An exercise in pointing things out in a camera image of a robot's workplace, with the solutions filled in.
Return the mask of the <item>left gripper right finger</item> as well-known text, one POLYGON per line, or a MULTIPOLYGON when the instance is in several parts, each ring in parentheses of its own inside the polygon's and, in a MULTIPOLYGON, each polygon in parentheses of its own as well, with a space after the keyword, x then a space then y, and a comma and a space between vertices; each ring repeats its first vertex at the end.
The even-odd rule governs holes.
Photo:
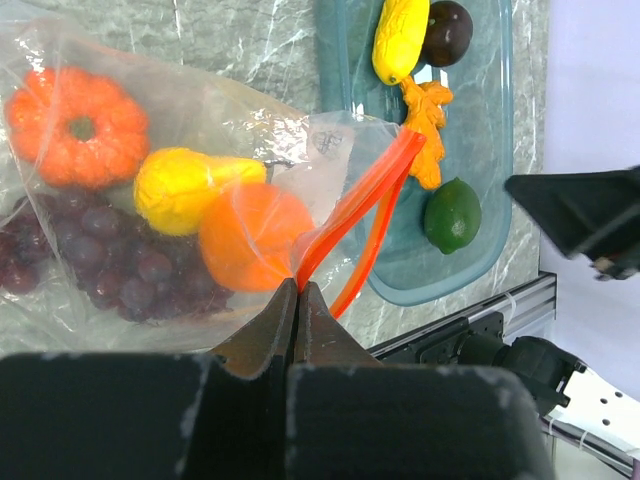
POLYGON ((485 366, 319 359, 336 322, 318 286, 299 297, 301 362, 287 378, 290 479, 552 479, 529 392, 485 366))

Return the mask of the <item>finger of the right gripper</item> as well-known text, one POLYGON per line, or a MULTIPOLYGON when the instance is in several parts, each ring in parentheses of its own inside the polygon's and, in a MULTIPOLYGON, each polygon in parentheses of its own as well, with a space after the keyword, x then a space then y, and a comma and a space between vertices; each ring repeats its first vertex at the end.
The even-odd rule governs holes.
POLYGON ((511 199, 567 258, 616 258, 639 245, 639 169, 513 175, 511 199))

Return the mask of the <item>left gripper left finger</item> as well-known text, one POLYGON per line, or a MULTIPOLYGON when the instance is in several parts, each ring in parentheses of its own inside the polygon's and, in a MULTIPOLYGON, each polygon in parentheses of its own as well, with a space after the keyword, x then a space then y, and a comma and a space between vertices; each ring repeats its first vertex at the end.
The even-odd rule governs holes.
POLYGON ((298 301, 284 281, 206 353, 24 353, 1 362, 5 479, 262 479, 279 442, 298 301))

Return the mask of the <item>green lime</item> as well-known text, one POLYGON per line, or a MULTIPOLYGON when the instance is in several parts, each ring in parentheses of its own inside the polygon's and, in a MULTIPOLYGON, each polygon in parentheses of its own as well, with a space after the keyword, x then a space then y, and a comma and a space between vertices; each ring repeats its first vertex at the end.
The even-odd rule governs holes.
POLYGON ((427 202, 424 233, 442 254, 467 247, 482 222, 480 200, 466 182, 456 177, 438 188, 427 202))

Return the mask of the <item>orange tangerine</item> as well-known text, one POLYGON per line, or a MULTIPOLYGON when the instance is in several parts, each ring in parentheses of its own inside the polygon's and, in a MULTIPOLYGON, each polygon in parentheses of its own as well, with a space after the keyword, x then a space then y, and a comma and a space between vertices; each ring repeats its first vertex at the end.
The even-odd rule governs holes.
POLYGON ((199 246, 220 286, 262 293, 293 276, 291 251, 313 229, 307 207, 292 193, 266 183, 238 184, 205 209, 199 246))

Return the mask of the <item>purple grape bunch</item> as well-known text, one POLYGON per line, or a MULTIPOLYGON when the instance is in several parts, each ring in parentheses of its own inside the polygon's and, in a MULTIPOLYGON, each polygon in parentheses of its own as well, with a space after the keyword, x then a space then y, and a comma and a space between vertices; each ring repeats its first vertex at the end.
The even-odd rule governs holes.
POLYGON ((19 198, 1 218, 1 289, 33 292, 60 257, 99 310, 132 322, 225 312, 233 293, 208 272, 193 236, 157 233, 106 196, 71 189, 19 198))

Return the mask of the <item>orange ginger root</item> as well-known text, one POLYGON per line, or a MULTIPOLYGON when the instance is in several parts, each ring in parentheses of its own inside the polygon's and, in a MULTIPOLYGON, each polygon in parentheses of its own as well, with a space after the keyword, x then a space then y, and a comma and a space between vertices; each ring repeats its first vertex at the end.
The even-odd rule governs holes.
POLYGON ((408 108, 404 126, 425 137, 409 174, 423 189, 437 189, 442 182, 439 162, 446 155, 440 136, 447 124, 443 107, 453 101, 453 92, 438 81, 417 84, 411 76, 400 82, 400 88, 408 108))

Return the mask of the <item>clear zip top bag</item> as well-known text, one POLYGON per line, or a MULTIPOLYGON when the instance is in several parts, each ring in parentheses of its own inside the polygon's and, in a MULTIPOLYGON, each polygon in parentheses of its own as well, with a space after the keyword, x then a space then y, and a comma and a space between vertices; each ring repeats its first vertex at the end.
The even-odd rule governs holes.
MULTIPOLYGON (((1 218, 37 193, 78 189, 106 196, 137 214, 134 177, 102 190, 48 185, 18 158, 5 106, 25 75, 78 67, 116 81, 145 110, 151 153, 188 148, 211 156, 252 158, 267 168, 264 183, 298 197, 314 229, 291 251, 297 290, 309 280, 329 288, 339 314, 372 269, 395 202, 424 137, 410 129, 344 111, 298 112, 239 82, 121 52, 71 21, 17 1, 1 6, 1 218)), ((44 263, 39 286, 26 295, 1 289, 1 352, 197 352, 221 343, 260 311, 275 290, 234 292, 220 313, 132 322, 99 310, 73 283, 68 265, 44 263)))

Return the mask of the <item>dark purple plum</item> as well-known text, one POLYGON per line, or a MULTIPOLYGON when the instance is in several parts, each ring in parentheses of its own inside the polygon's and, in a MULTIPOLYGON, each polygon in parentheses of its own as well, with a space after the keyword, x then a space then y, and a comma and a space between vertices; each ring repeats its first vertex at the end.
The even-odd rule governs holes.
POLYGON ((432 67, 448 67, 466 54, 473 37, 473 20, 455 1, 431 4, 419 59, 432 67))

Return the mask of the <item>yellow lemon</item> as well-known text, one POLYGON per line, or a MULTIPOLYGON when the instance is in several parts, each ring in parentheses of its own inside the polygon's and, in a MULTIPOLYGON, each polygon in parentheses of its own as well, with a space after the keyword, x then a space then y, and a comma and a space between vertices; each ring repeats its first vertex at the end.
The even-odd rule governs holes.
POLYGON ((157 150, 133 183, 136 212, 169 236, 197 232, 207 206, 230 185, 264 183, 265 165, 252 158, 211 156, 188 148, 157 150))

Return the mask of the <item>yellow squash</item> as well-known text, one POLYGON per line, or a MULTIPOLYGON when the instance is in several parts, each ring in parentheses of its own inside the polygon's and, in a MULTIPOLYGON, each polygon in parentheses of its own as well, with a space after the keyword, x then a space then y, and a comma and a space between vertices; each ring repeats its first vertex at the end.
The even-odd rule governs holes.
POLYGON ((429 24, 430 1, 386 0, 376 27, 371 61, 380 81, 399 84, 418 63, 429 24))

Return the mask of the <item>small orange pumpkin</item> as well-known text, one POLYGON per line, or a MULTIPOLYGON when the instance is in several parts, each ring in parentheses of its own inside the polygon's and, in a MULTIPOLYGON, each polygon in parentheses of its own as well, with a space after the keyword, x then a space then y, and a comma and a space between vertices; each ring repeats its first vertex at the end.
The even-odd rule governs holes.
POLYGON ((28 72, 5 115, 14 153, 53 187, 127 182, 150 150, 145 110, 116 81, 78 67, 28 72))

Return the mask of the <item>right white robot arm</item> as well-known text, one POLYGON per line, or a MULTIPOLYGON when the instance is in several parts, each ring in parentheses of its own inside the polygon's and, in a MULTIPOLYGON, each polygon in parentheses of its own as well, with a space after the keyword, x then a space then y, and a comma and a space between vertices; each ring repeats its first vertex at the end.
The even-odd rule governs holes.
MULTIPOLYGON (((504 189, 567 259, 589 260, 599 282, 639 273, 639 169, 513 175, 504 189)), ((572 356, 542 413, 565 438, 631 479, 639 476, 639 402, 572 356)))

